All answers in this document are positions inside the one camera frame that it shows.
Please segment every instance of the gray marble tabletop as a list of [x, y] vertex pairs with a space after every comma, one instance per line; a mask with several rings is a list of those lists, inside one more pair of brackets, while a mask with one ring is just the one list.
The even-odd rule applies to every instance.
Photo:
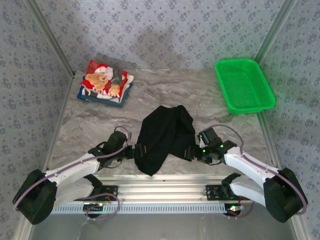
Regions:
[[[214, 69], [135, 69], [133, 87], [123, 108], [77, 99], [83, 72], [77, 72], [71, 86], [62, 125], [53, 149], [49, 168], [72, 162], [90, 148], [108, 140], [116, 126], [132, 132], [129, 144], [135, 144], [143, 119], [158, 106], [183, 105], [193, 117], [195, 132], [213, 125], [225, 124], [237, 130], [244, 139], [244, 150], [262, 162], [274, 165], [269, 158], [264, 136], [256, 114], [232, 115], [228, 112]], [[215, 128], [222, 140], [240, 143], [230, 130]], [[115, 169], [102, 169], [107, 175], [143, 174], [134, 161], [125, 160]], [[157, 174], [230, 174], [234, 168], [220, 164], [208, 166], [199, 161], [168, 155]]]

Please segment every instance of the cartoon teddy bear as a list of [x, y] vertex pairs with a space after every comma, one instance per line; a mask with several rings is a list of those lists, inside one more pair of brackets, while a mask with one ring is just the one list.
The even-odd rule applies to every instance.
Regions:
[[111, 87], [108, 91], [108, 94], [112, 97], [117, 97], [120, 93], [120, 83], [123, 76], [121, 71], [112, 69], [111, 67], [99, 67], [97, 68], [94, 73], [88, 73], [85, 75], [85, 79], [90, 82], [91, 85], [97, 91], [103, 91], [105, 85], [110, 81]]

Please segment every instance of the green basket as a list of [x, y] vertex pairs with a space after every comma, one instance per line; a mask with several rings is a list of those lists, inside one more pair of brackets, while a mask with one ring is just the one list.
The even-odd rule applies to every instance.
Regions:
[[254, 60], [221, 60], [215, 70], [230, 113], [259, 113], [276, 105], [276, 98]]

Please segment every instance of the floral pattern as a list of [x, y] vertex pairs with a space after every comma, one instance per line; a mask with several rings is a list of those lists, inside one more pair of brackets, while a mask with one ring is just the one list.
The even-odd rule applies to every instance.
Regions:
[[319, 26], [319, 1], [298, 0], [261, 65], [277, 99], [267, 120], [281, 161], [309, 200], [314, 239], [320, 239]]
[[254, 57], [283, 0], [36, 0], [75, 70], [213, 68]]
[[0, 2], [0, 239], [20, 214], [12, 200], [42, 168], [69, 78], [22, 0]]

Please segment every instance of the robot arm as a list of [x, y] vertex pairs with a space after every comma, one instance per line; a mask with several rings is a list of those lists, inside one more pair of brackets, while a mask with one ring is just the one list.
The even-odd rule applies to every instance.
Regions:
[[38, 224], [49, 216], [53, 208], [77, 199], [101, 194], [102, 183], [92, 174], [108, 168], [113, 161], [143, 156], [146, 148], [141, 144], [127, 146], [131, 133], [114, 131], [107, 142], [101, 142], [79, 159], [53, 170], [32, 171], [13, 199], [31, 224]]
[[199, 146], [193, 153], [199, 161], [210, 164], [212, 159], [233, 167], [244, 175], [233, 173], [222, 181], [224, 193], [243, 196], [267, 208], [279, 222], [284, 223], [297, 214], [308, 200], [295, 176], [288, 168], [279, 170], [243, 152], [235, 143], [222, 140], [212, 127], [198, 135]]

